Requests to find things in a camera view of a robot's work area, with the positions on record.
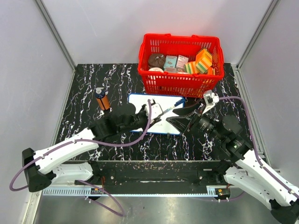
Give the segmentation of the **white marker with blue cap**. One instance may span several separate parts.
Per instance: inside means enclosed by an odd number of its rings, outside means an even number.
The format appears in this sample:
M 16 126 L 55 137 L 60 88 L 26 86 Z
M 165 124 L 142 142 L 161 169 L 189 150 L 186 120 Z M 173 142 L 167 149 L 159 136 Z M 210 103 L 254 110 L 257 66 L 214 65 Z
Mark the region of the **white marker with blue cap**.
M 164 110 L 161 115 L 164 115 L 166 113 L 168 113 L 169 111 L 173 110 L 174 108 L 176 108 L 177 106 L 179 106 L 180 104 L 184 103 L 185 99 L 182 98 L 179 101 L 177 101 L 174 105 L 172 105 L 171 107 L 167 108 L 166 110 Z

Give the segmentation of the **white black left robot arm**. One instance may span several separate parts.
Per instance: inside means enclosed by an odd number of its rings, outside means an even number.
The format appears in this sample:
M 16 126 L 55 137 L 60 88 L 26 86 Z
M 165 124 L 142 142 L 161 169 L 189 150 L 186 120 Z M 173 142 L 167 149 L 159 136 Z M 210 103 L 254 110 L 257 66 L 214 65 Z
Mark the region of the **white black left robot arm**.
M 54 182 L 88 181 L 100 182 L 101 173 L 90 162 L 81 165 L 66 164 L 69 159 L 99 146 L 128 147 L 139 142 L 146 132 L 161 119 L 162 108 L 153 100 L 136 111 L 132 103 L 120 106 L 108 115 L 94 121 L 81 132 L 51 147 L 34 151 L 27 148 L 22 152 L 23 173 L 29 192 L 38 192 Z M 106 143 L 106 139 L 118 134 L 142 129 L 141 137 L 130 143 Z

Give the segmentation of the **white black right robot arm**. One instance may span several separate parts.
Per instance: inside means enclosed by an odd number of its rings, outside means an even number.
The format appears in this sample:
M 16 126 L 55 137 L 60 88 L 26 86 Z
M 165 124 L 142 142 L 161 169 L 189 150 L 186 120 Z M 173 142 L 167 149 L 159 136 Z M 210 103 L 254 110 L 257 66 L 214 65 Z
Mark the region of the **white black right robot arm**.
M 226 182 L 242 189 L 268 208 L 281 224 L 296 223 L 299 219 L 299 188 L 273 170 L 240 136 L 242 126 L 237 117 L 226 115 L 215 121 L 205 112 L 206 107 L 200 104 L 175 108 L 175 116 L 166 120 L 180 133 L 203 132 L 220 142 L 225 164 L 212 174 L 216 184 Z

